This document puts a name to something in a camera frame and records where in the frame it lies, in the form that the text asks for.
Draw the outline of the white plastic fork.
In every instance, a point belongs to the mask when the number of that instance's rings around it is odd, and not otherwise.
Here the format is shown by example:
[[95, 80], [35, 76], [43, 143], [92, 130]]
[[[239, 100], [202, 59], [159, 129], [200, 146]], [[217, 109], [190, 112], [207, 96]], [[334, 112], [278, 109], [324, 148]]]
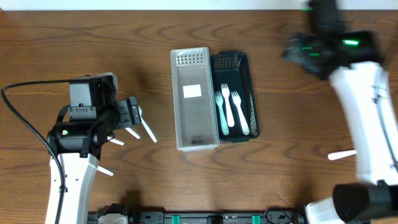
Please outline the white plastic fork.
[[244, 117], [243, 111], [242, 111], [242, 107], [241, 107], [241, 98], [238, 94], [238, 92], [233, 91], [231, 93], [232, 99], [233, 99], [233, 103], [235, 104], [237, 111], [238, 111], [238, 115], [239, 115], [239, 122], [241, 124], [241, 129], [244, 135], [248, 135], [250, 133], [249, 130], [249, 126], [248, 123], [246, 121], [246, 118]]
[[215, 92], [215, 102], [218, 106], [219, 114], [220, 114], [220, 125], [221, 125], [221, 131], [224, 136], [227, 136], [229, 134], [229, 128], [227, 124], [227, 120], [223, 111], [223, 97], [219, 91]]
[[233, 113], [231, 110], [231, 105], [229, 102], [229, 96], [230, 96], [230, 90], [229, 87], [226, 83], [221, 84], [221, 93], [224, 97], [225, 104], [226, 104], [226, 119], [227, 119], [227, 124], [229, 127], [234, 126], [234, 118], [233, 118]]

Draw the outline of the dark green plastic basket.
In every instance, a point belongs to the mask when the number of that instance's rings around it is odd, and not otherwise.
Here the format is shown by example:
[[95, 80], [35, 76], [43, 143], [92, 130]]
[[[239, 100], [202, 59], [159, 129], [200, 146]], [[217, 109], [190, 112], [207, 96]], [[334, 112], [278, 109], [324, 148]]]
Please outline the dark green plastic basket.
[[231, 92], [238, 93], [241, 98], [241, 109], [249, 128], [249, 134], [245, 135], [242, 132], [238, 110], [231, 101], [235, 125], [229, 128], [229, 134], [225, 136], [221, 128], [221, 119], [218, 118], [220, 140], [237, 143], [258, 138], [260, 135], [259, 121], [247, 55], [236, 51], [219, 52], [210, 57], [210, 63], [213, 90], [220, 92], [221, 85], [225, 83]]

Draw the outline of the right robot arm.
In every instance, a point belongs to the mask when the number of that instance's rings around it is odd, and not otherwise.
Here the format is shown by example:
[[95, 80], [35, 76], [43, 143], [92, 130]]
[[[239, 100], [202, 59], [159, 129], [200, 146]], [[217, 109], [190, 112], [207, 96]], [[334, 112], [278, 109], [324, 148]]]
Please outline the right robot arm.
[[388, 73], [369, 31], [296, 33], [284, 58], [328, 80], [341, 103], [356, 152], [357, 182], [305, 207], [309, 223], [359, 223], [397, 215], [397, 120]]

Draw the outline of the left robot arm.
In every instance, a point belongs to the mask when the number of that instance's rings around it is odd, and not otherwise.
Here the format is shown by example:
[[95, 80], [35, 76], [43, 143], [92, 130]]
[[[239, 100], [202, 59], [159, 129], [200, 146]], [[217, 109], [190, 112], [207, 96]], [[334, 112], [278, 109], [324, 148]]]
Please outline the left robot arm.
[[63, 169], [65, 190], [60, 190], [62, 178], [56, 160], [52, 159], [46, 223], [87, 222], [102, 145], [115, 130], [141, 123], [135, 97], [115, 99], [118, 90], [115, 74], [76, 78], [69, 85], [71, 103], [60, 110], [47, 135]]

